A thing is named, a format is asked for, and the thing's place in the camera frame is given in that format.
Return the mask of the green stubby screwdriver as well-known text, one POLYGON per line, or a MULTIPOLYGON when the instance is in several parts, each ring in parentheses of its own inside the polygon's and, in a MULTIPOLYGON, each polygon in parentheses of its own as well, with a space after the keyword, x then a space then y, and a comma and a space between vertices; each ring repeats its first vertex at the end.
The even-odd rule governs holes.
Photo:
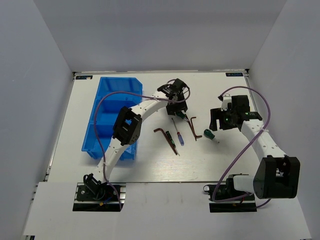
POLYGON ((182 120, 186 120, 187 119, 187 115, 185 113, 183 113, 182 111, 177 111, 176 112, 176 116, 181 118, 182 120))
POLYGON ((210 139, 210 140, 212 140, 212 141, 215 141, 216 143, 220 143, 220 141, 219 140, 217 140, 217 138, 216 138, 216 136, 211 132, 211 130, 209 130, 209 129, 205 129, 204 131, 203 131, 203 135, 206 137, 206 138, 208 138, 208 139, 210 139))

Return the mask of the black green precision screwdriver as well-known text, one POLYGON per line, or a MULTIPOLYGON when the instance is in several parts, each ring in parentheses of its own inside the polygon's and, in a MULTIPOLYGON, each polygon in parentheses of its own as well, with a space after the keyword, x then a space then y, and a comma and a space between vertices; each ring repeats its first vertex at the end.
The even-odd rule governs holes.
POLYGON ((169 139, 169 141, 170 141, 171 145, 173 146, 173 149, 174 149, 174 151, 175 151, 176 155, 178 155, 178 156, 179 156, 179 153, 178 153, 178 151, 177 151, 176 144, 175 144, 175 142, 174 142, 174 140, 173 140, 173 138, 172 138, 172 136, 171 136, 170 132, 169 132, 169 131, 166 131, 166 132, 165 132, 165 134, 167 135, 167 137, 168 137, 168 139, 169 139))

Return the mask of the brown hex key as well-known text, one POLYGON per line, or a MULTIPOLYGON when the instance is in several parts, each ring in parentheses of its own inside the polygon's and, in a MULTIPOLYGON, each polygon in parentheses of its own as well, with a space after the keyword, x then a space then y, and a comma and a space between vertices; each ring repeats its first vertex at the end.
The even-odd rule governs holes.
POLYGON ((162 129, 162 128, 156 128, 153 130, 154 133, 162 133, 162 135, 165 138, 165 141, 168 143, 169 147, 172 149, 172 151, 174 152, 174 154, 176 156, 180 156, 180 154, 177 151, 176 145, 173 143, 172 139, 168 137, 168 135, 166 134, 166 132, 162 129))
POLYGON ((198 135, 196 134, 196 131, 195 131, 195 125, 193 123, 193 120, 196 119, 197 117, 196 116, 193 116, 193 117, 188 117, 187 115, 185 115, 185 119, 186 119, 186 122, 188 123, 189 125, 189 128, 192 132, 192 135, 195 139, 195 141, 197 141, 198 139, 202 138, 203 136, 202 135, 198 135))

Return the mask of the red blue precision screwdriver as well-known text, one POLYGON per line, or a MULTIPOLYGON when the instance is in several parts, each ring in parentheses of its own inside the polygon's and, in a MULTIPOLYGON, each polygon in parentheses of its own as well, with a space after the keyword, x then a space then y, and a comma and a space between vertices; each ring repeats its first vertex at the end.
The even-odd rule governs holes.
POLYGON ((176 134, 177 134, 177 137, 178 137, 178 141, 179 141, 179 143, 180 143, 181 146, 184 146, 185 143, 184 143, 183 137, 182 137, 180 131, 178 130, 177 125, 176 125, 176 123, 175 123, 175 121, 174 121, 173 118, 172 118, 172 122, 173 122, 174 128, 175 128, 175 130, 176 130, 176 134))

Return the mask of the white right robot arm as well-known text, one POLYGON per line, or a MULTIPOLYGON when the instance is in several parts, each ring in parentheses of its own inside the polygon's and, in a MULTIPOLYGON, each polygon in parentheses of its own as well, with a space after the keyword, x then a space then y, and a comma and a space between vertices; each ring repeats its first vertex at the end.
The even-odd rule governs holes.
POLYGON ((210 111, 210 130, 237 128, 247 138, 259 160, 255 175, 225 175, 223 186, 214 191, 217 201, 230 201, 254 194, 259 199, 293 199, 297 195, 300 161, 288 156, 263 128, 260 114, 250 110, 246 95, 219 97, 220 108, 210 111))

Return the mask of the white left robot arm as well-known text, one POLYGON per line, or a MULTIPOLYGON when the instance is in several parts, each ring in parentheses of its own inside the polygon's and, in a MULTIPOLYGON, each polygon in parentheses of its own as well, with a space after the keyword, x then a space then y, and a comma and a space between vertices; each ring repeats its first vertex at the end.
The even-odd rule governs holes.
POLYGON ((92 174, 109 183, 118 160, 139 139, 143 122, 162 108, 168 115, 187 111, 190 95, 190 87, 179 78, 146 96, 136 78, 103 77, 82 145, 82 151, 100 160, 92 174))

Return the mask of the right corner label sticker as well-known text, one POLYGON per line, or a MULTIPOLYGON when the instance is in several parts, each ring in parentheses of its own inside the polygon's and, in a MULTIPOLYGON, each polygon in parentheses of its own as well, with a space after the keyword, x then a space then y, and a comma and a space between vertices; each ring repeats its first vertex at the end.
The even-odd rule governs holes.
POLYGON ((243 77, 243 73, 242 72, 226 72, 225 75, 227 77, 243 77))

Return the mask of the corner label sticker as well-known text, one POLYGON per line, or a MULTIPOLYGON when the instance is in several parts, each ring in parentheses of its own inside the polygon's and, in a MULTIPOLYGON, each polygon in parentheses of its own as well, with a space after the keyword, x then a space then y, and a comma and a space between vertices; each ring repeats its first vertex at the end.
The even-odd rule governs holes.
POLYGON ((75 77, 76 80, 91 80, 92 78, 92 75, 78 75, 75 77))
POLYGON ((227 77, 243 77, 243 73, 242 72, 226 72, 225 75, 227 77))

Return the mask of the blue plastic divided bin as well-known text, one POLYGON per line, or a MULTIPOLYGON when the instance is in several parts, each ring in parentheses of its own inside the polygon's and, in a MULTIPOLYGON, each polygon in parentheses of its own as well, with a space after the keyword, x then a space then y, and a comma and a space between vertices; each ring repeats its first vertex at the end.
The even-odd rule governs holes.
MULTIPOLYGON (((118 91, 142 95, 143 84, 134 77, 100 78, 81 148, 83 152, 86 152, 91 158, 95 160, 100 160, 103 157, 101 147, 94 131, 95 111, 100 100, 105 95, 118 91)), ((113 126, 120 112, 120 109, 124 106, 128 108, 133 107, 139 104, 141 101, 142 98, 140 96, 133 96, 123 93, 113 94, 103 101, 97 113, 96 129, 104 150, 106 150, 110 144, 110 140, 113 135, 113 126)))

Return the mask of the left corner label sticker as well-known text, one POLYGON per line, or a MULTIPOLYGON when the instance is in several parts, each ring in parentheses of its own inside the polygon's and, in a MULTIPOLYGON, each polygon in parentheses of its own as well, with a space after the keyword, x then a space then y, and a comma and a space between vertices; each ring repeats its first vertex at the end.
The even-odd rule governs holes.
POLYGON ((78 75, 75 77, 76 80, 91 80, 92 78, 92 75, 78 75))

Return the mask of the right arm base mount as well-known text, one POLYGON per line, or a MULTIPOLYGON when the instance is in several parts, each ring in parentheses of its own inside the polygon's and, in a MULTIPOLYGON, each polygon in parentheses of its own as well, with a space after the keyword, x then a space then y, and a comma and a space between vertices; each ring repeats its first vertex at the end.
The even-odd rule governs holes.
POLYGON ((231 189, 227 184, 221 184, 214 196, 216 184, 206 184, 203 192, 209 196, 210 213, 253 213, 257 212, 255 196, 246 192, 231 189))

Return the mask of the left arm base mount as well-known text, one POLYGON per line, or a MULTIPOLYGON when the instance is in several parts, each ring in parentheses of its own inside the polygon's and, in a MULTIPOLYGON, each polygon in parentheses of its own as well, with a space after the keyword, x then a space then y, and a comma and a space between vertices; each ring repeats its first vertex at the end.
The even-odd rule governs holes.
POLYGON ((102 185, 100 193, 92 193, 83 183, 76 187, 73 212, 120 212, 116 192, 110 185, 102 185))

